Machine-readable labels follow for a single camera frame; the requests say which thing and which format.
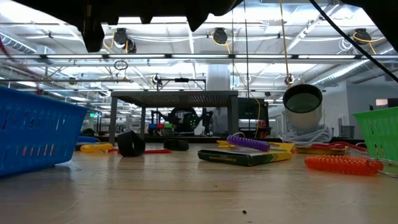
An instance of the orange coiled toy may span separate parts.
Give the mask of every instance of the orange coiled toy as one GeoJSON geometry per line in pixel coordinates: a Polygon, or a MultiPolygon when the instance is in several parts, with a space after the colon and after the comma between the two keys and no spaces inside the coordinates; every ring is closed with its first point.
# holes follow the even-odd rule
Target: orange coiled toy
{"type": "Polygon", "coordinates": [[[340,174],[374,175],[384,166],[381,162],[351,156],[310,156],[304,160],[308,168],[340,174]]]}

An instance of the table surface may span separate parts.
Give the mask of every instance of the table surface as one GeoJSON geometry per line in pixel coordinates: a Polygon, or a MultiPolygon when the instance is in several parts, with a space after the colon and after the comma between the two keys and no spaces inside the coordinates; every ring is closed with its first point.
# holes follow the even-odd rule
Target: table surface
{"type": "MultiPolygon", "coordinates": [[[[291,161],[240,167],[188,152],[71,162],[2,179],[2,223],[396,223],[398,180],[308,170],[291,161]]],[[[148,148],[160,149],[161,144],[148,148]]]]}
{"type": "Polygon", "coordinates": [[[114,91],[115,96],[127,103],[148,108],[156,107],[217,107],[228,106],[237,91],[114,91]]]}

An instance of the metal frame table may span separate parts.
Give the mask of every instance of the metal frame table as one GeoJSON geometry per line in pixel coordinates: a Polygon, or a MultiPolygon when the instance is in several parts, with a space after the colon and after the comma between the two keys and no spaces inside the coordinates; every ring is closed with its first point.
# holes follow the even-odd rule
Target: metal frame table
{"type": "Polygon", "coordinates": [[[227,107],[228,133],[239,131],[237,91],[113,91],[111,94],[109,142],[114,144],[118,100],[134,103],[141,109],[141,132],[144,138],[146,108],[162,107],[227,107]]]}

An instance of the green plastic basket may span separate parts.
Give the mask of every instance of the green plastic basket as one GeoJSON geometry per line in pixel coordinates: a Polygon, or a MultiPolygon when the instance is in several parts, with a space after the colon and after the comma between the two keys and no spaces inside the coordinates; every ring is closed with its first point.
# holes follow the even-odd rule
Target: green plastic basket
{"type": "Polygon", "coordinates": [[[398,162],[398,107],[354,114],[372,158],[398,162]]]}

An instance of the blue plastic basket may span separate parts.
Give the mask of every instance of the blue plastic basket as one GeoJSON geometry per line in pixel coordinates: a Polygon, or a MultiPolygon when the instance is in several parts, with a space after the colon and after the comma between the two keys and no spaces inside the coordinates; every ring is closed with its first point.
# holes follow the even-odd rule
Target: blue plastic basket
{"type": "Polygon", "coordinates": [[[0,87],[0,177],[69,161],[86,112],[0,87]]]}

